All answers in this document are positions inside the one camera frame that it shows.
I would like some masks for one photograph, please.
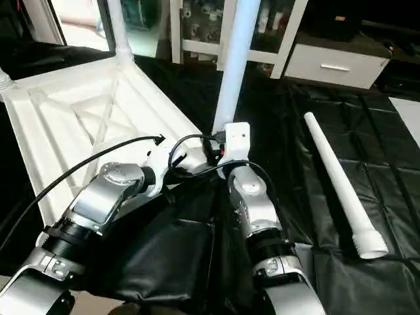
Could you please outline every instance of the glass cabinet door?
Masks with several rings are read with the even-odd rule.
[[[295,0],[262,0],[251,49],[278,53]]]
[[[219,44],[224,0],[184,0],[182,37],[192,41]]]

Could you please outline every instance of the white plastic tube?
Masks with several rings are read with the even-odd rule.
[[[124,16],[120,0],[108,0],[112,29],[115,37],[115,53],[122,62],[131,62],[134,59],[125,30]]]
[[[387,245],[382,235],[375,230],[370,222],[365,209],[360,203],[356,192],[341,167],[339,160],[335,156],[333,149],[329,145],[321,127],[318,125],[314,114],[311,112],[306,113],[304,120],[308,125],[310,134],[314,139],[334,189],[343,206],[348,223],[350,223],[353,231],[353,242],[359,256],[363,259],[374,259],[385,256],[388,253]]]
[[[261,0],[238,0],[236,3],[235,19],[213,124],[214,133],[222,131],[224,125],[234,120],[260,2]]]

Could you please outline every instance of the white plastic frame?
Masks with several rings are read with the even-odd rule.
[[[122,66],[116,57],[16,84],[3,98],[36,194],[76,163],[129,138],[162,134],[176,141],[200,133],[133,62]],[[60,218],[101,165],[143,164],[155,147],[137,142],[75,172],[39,202],[44,224]],[[201,142],[190,139],[184,148],[195,147]]]

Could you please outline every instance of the black plastic sheet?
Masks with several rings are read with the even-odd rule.
[[[14,79],[109,56],[43,44],[2,47],[12,47],[0,52],[0,66]],[[136,63],[199,129],[211,130],[221,73],[149,58],[137,58]],[[303,121],[309,110],[374,227],[384,236],[388,256],[373,261],[358,258],[341,205]],[[251,124],[250,158],[272,177],[295,241],[313,245],[314,286],[327,313],[420,314],[420,153],[387,97],[296,85],[251,73],[245,77],[236,121]],[[2,125],[7,124],[3,115]],[[22,209],[11,196],[28,185],[11,129],[5,128],[7,149],[14,152],[9,165],[19,170],[19,181],[7,188],[3,218],[12,213],[13,205]],[[98,256],[91,292],[189,312],[239,314],[247,309],[253,296],[249,262],[230,217],[226,186],[216,179],[184,185],[191,186],[174,192],[175,205],[157,199],[114,224]],[[0,235],[9,228],[3,226]],[[27,223],[27,229],[26,239],[34,238],[37,225]],[[124,240],[119,230],[129,238]],[[10,246],[21,249],[24,256],[28,248],[14,245],[21,238],[22,234],[14,237]],[[2,271],[9,272],[4,266],[12,266],[10,257],[1,254],[0,263]]]

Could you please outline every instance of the drawer handle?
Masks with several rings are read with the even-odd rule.
[[[343,71],[343,72],[349,72],[350,71],[350,69],[348,69],[348,68],[343,68],[343,67],[338,67],[338,66],[332,66],[330,64],[321,64],[321,68],[330,69],[330,70],[336,70],[336,71]]]

